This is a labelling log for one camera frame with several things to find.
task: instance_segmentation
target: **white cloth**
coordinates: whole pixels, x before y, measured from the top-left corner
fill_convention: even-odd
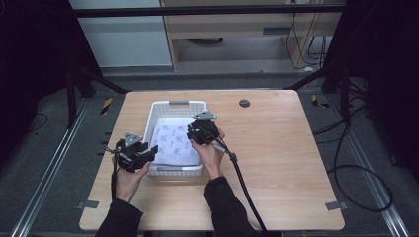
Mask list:
[[[192,147],[184,125],[156,125],[150,146],[158,145],[154,165],[198,166],[200,156]]]

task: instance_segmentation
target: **hand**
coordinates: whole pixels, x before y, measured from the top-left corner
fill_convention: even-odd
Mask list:
[[[218,132],[219,138],[225,138],[225,134],[220,128],[218,129]],[[224,176],[224,173],[221,170],[221,161],[224,153],[213,147],[213,145],[218,144],[218,142],[213,141],[207,145],[199,145],[195,142],[195,140],[191,139],[191,143],[192,147],[194,147],[194,149],[198,152],[198,155],[200,155],[201,161],[209,173],[209,178],[213,180],[220,176]]]
[[[137,170],[135,173],[119,169],[117,172],[117,198],[130,203],[136,191],[138,190],[139,183],[142,177],[147,174],[150,168],[150,162],[147,162],[142,169]]]

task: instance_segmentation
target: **black sleeve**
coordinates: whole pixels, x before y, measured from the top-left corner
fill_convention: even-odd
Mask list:
[[[250,225],[246,209],[225,177],[209,181],[204,189],[204,198],[212,212],[217,237],[260,236]]]
[[[96,236],[136,237],[141,216],[135,206],[116,198]]]

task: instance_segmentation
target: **white plastic basket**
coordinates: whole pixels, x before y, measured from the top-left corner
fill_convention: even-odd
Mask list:
[[[188,125],[192,116],[206,110],[203,101],[160,101],[151,106],[143,142],[150,143],[156,125]],[[200,176],[203,165],[173,167],[151,164],[148,176]]]

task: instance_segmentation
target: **table top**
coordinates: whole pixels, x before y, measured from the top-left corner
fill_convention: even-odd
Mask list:
[[[242,108],[241,100],[250,107]],[[216,114],[224,141],[238,156],[247,189],[269,230],[339,230],[345,225],[311,129],[295,91],[147,91],[126,95],[110,139],[110,146],[126,131],[144,135],[151,105],[156,101],[204,101]],[[80,227],[97,230],[111,200],[112,155],[104,155]],[[260,226],[241,189],[233,164],[224,157],[222,170],[247,209],[250,223]],[[131,204],[144,212],[141,230],[213,230],[203,197],[208,176],[159,179],[145,176]]]

